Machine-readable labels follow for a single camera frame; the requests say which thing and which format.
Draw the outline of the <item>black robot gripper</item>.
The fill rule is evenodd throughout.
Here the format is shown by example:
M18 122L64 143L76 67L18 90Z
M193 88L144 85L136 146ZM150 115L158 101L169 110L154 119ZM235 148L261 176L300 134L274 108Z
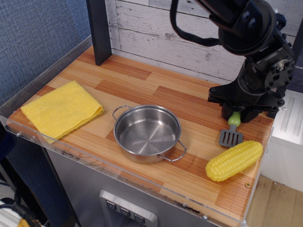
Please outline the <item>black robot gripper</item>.
M225 120L234 111L241 111L241 122L249 123L260 112L275 112L285 103L284 95L277 91L292 80L294 66L291 57L259 63L247 58L233 82L209 89L208 101L222 106Z

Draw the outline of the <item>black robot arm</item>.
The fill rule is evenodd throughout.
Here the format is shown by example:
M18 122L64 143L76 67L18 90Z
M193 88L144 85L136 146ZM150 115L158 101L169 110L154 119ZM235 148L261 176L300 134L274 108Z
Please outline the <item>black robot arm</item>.
M237 78L211 88L208 100L221 105L224 119L240 112L243 123L264 111L277 113L295 61L276 13L263 0L202 0L200 4L218 26L223 48L245 57Z

